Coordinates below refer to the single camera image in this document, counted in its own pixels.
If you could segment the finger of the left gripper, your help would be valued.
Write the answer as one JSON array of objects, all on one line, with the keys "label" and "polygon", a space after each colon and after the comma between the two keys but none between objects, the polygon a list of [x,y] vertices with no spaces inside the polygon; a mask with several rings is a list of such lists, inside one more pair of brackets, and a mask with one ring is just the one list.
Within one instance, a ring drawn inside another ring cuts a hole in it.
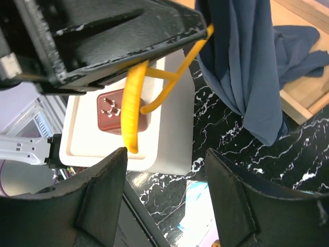
[{"label": "finger of the left gripper", "polygon": [[53,86],[103,86],[143,61],[204,39],[202,15],[174,1],[16,1]]}]

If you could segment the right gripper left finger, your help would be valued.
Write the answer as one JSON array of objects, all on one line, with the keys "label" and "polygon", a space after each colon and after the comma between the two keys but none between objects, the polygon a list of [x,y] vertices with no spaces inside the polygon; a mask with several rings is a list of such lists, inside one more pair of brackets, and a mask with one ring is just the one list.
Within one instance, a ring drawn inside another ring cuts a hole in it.
[{"label": "right gripper left finger", "polygon": [[127,149],[35,194],[1,197],[1,246],[113,246]]}]

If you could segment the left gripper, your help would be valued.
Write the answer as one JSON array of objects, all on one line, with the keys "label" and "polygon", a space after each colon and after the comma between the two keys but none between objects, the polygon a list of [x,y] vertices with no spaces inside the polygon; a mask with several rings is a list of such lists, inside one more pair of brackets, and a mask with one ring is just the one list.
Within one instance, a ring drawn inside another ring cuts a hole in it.
[{"label": "left gripper", "polygon": [[1,90],[31,82],[44,95],[84,95],[68,73],[77,54],[84,1],[1,1]]}]

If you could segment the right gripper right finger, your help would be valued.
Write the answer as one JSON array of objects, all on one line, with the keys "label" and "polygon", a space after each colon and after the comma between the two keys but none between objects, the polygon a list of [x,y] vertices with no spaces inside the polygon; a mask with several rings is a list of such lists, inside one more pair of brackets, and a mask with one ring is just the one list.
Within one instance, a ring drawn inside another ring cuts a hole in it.
[{"label": "right gripper right finger", "polygon": [[221,246],[328,246],[328,194],[281,186],[213,149],[205,170]]}]

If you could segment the blue tank top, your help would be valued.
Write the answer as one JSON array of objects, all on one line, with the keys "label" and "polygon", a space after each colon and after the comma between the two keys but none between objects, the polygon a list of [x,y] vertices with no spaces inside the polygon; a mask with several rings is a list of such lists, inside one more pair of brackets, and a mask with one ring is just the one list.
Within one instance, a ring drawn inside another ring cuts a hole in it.
[{"label": "blue tank top", "polygon": [[197,56],[208,86],[266,146],[288,131],[283,118],[270,1],[197,1],[214,33]]}]

